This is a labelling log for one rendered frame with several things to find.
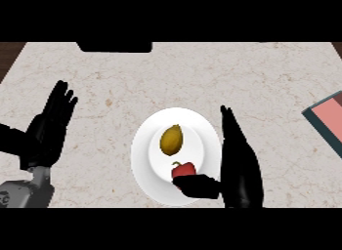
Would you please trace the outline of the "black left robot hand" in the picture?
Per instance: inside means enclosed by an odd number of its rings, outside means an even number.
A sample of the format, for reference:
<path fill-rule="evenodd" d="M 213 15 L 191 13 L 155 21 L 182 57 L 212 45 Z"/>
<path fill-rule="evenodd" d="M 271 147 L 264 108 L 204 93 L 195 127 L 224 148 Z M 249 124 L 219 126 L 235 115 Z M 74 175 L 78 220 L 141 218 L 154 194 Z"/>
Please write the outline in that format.
<path fill-rule="evenodd" d="M 68 83 L 59 80 L 28 129 L 21 131 L 0 123 L 0 151 L 19 156 L 22 170 L 52 167 L 58 162 L 77 102 Z"/>

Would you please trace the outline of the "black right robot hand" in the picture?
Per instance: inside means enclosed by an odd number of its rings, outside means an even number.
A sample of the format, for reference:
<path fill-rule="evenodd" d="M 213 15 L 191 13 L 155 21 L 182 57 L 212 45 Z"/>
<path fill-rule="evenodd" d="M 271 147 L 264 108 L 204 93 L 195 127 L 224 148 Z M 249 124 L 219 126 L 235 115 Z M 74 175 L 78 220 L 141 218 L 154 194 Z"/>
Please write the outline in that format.
<path fill-rule="evenodd" d="M 261 208 L 264 186 L 255 150 L 249 144 L 232 109 L 225 105 L 222 113 L 222 161 L 221 180 L 206 174 L 181 176 L 175 186 L 191 198 L 224 198 L 227 208 Z"/>

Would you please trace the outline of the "white oval plate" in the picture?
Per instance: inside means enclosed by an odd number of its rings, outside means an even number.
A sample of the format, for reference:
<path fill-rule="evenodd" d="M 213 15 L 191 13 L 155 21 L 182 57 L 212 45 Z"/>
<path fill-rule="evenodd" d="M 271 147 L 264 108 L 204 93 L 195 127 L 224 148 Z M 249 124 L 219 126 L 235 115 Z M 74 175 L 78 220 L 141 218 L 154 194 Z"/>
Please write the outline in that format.
<path fill-rule="evenodd" d="M 184 133 L 181 151 L 169 156 L 160 149 L 164 131 L 179 125 Z M 185 206 L 190 198 L 173 185 L 175 162 L 192 162 L 198 174 L 216 179 L 221 173 L 222 143 L 206 118 L 191 109 L 172 107 L 157 111 L 142 123 L 132 143 L 132 170 L 144 193 L 161 204 Z"/>

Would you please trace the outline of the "yellow lemon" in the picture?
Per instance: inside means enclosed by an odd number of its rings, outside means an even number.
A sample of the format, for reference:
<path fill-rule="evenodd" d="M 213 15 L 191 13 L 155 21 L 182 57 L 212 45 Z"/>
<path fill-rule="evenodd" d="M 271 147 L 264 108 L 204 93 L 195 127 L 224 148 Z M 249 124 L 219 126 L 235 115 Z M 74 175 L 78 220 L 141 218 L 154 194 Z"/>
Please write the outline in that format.
<path fill-rule="evenodd" d="M 181 125 L 173 125 L 163 133 L 160 139 L 160 149 L 169 156 L 176 154 L 184 145 L 184 132 Z"/>

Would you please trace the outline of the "pink cardboard box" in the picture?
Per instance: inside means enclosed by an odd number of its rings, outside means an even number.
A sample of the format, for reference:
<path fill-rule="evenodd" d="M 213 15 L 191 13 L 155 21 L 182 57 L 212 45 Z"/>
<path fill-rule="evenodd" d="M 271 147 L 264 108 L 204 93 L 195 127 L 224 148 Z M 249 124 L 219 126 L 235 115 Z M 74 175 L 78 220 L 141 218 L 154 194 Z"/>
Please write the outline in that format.
<path fill-rule="evenodd" d="M 302 114 L 342 158 L 342 91 L 309 106 Z"/>

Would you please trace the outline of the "red bell pepper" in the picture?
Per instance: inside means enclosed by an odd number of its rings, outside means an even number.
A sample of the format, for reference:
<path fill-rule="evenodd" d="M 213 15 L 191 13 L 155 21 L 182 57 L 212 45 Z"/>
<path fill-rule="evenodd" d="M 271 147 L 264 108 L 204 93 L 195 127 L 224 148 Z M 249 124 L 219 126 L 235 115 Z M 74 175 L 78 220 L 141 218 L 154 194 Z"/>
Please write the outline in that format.
<path fill-rule="evenodd" d="M 192 162 L 187 162 L 187 163 L 175 162 L 173 165 L 175 165 L 175 168 L 172 170 L 172 178 L 176 178 L 181 176 L 190 176 L 197 173 L 197 168 Z"/>

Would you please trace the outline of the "black appliance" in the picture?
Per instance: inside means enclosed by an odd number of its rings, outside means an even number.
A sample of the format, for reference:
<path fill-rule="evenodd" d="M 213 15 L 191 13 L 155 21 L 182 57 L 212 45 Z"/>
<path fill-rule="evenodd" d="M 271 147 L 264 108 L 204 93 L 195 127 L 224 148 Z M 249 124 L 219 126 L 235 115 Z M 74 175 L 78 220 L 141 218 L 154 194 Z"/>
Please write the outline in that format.
<path fill-rule="evenodd" d="M 152 49 L 151 42 L 78 42 L 84 52 L 104 53 L 150 53 Z"/>

